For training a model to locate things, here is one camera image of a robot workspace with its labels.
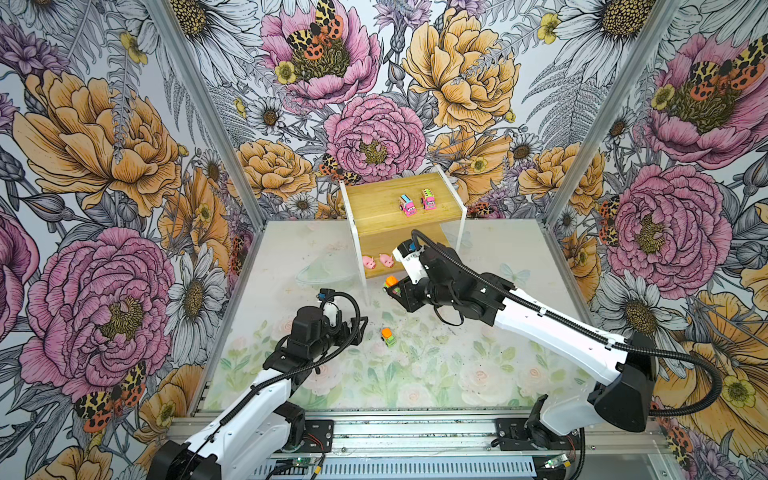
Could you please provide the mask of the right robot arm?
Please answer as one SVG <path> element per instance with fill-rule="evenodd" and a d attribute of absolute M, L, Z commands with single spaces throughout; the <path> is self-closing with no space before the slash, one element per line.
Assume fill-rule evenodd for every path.
<path fill-rule="evenodd" d="M 526 441 L 552 448 L 571 432 L 597 424 L 630 433 L 646 429 L 656 365 L 636 350 L 652 347 L 651 340 L 626 339 L 564 315 L 500 276 L 475 272 L 442 244 L 404 241 L 393 257 L 406 275 L 388 283 L 386 292 L 406 311 L 450 307 L 464 320 L 532 340 L 589 375 L 591 383 L 579 393 L 536 400 L 523 426 Z"/>

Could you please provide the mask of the pink green toy truck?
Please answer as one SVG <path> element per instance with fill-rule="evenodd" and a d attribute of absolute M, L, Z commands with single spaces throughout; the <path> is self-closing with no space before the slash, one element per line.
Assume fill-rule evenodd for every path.
<path fill-rule="evenodd" d="M 434 194 L 429 188 L 422 190 L 421 201 L 425 210 L 434 210 L 436 208 L 436 200 Z"/>

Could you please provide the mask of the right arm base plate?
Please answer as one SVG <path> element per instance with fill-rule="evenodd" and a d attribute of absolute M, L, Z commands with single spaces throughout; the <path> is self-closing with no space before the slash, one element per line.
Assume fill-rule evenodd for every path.
<path fill-rule="evenodd" d="M 578 433 L 558 436 L 540 422 L 523 418 L 498 418 L 491 446 L 501 451 L 576 451 L 582 442 Z"/>

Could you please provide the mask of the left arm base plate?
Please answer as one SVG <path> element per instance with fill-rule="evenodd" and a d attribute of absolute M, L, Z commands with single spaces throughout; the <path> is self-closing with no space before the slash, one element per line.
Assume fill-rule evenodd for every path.
<path fill-rule="evenodd" d="M 283 441 L 275 453 L 330 453 L 334 440 L 333 420 L 304 420 L 292 424 L 288 439 Z"/>

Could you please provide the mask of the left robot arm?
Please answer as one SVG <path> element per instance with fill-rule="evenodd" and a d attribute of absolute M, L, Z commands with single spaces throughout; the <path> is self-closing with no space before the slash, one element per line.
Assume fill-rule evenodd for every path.
<path fill-rule="evenodd" d="M 149 479 L 247 479 L 278 451 L 296 451 L 305 437 L 305 410 L 292 403 L 296 390 L 320 367 L 359 345 L 368 318 L 357 301 L 337 292 L 353 309 L 345 321 L 333 295 L 297 310 L 252 384 L 213 421 L 186 441 L 167 441 L 155 454 Z"/>

